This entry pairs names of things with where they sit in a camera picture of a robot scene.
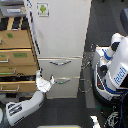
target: white panel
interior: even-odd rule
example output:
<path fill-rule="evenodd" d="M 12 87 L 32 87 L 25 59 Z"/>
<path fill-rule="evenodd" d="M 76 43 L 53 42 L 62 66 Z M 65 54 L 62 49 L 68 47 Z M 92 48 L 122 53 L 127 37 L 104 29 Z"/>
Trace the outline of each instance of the white panel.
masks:
<path fill-rule="evenodd" d="M 41 51 L 38 57 L 82 56 L 91 0 L 31 0 L 31 2 Z M 38 15 L 37 2 L 48 3 L 48 17 Z"/>
<path fill-rule="evenodd" d="M 43 69 L 43 78 L 49 80 L 51 74 L 54 78 L 60 77 L 79 77 L 82 65 L 82 59 L 41 59 L 39 61 L 39 66 Z M 64 65 L 55 65 L 50 62 L 63 63 L 66 61 L 71 61 Z"/>
<path fill-rule="evenodd" d="M 79 79 L 71 79 L 64 84 L 54 84 L 49 92 L 47 98 L 76 98 L 78 92 Z"/>

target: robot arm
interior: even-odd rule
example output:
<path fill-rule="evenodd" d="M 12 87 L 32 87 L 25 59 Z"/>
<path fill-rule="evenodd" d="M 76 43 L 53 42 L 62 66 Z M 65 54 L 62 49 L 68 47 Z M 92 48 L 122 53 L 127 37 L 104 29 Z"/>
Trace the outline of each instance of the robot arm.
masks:
<path fill-rule="evenodd" d="M 38 110 L 44 100 L 41 91 L 36 91 L 30 100 L 19 103 L 10 102 L 6 104 L 6 116 L 11 126 L 14 126 L 22 119 Z"/>
<path fill-rule="evenodd" d="M 109 68 L 113 55 L 115 54 L 118 45 L 122 41 L 124 36 L 120 35 L 119 33 L 115 33 L 111 38 L 111 46 L 109 47 L 97 47 L 96 52 L 94 55 L 92 69 L 95 69 L 95 65 L 100 61 L 101 70 L 106 70 Z"/>
<path fill-rule="evenodd" d="M 9 102 L 6 104 L 6 111 L 3 113 L 0 109 L 0 128 L 14 126 L 22 119 L 38 110 L 44 101 L 44 93 L 48 92 L 54 84 L 54 78 L 51 76 L 50 81 L 41 77 L 42 70 L 36 72 L 37 90 L 30 100 L 19 103 Z"/>

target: green label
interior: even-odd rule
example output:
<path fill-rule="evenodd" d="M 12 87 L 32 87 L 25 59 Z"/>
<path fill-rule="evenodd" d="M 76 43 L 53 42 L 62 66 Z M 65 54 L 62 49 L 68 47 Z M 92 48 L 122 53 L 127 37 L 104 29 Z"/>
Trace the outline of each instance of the green label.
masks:
<path fill-rule="evenodd" d="M 25 58 L 28 57 L 27 53 L 13 53 L 15 58 Z"/>
<path fill-rule="evenodd" d="M 8 38 L 13 38 L 12 33 L 7 33 Z"/>
<path fill-rule="evenodd" d="M 42 11 L 42 13 L 44 13 L 46 11 L 46 7 L 44 5 L 41 5 L 40 11 Z"/>
<path fill-rule="evenodd" d="M 5 57 L 5 55 L 0 55 L 1 57 Z"/>
<path fill-rule="evenodd" d="M 12 67 L 9 67 L 8 69 L 13 69 Z"/>

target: robot body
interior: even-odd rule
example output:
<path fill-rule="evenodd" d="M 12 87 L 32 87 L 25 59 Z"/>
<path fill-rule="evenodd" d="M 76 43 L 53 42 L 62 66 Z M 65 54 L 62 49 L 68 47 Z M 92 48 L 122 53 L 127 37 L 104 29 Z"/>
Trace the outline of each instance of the robot body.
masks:
<path fill-rule="evenodd" d="M 110 47 L 96 47 L 92 69 L 94 90 L 107 102 L 118 102 L 121 94 L 128 89 L 128 37 L 116 33 Z"/>

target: white cabinet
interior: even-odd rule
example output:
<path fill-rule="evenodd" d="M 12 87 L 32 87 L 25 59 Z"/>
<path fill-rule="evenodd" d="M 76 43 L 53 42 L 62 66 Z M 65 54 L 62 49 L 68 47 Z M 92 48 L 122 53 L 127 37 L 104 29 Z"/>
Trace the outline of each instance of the white cabinet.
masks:
<path fill-rule="evenodd" d="M 55 81 L 60 78 L 68 79 L 68 82 L 57 82 L 53 85 L 47 93 L 47 98 L 75 98 L 91 0 L 30 0 L 30 2 L 31 8 L 24 0 L 31 30 L 35 30 L 33 40 L 37 39 L 40 50 L 39 54 L 35 45 L 39 66 L 43 68 L 42 76 L 49 79 L 53 74 Z M 44 9 L 42 15 L 45 15 L 45 11 L 49 12 L 49 15 L 40 16 L 41 5 Z M 30 11 L 34 26 L 31 23 Z"/>

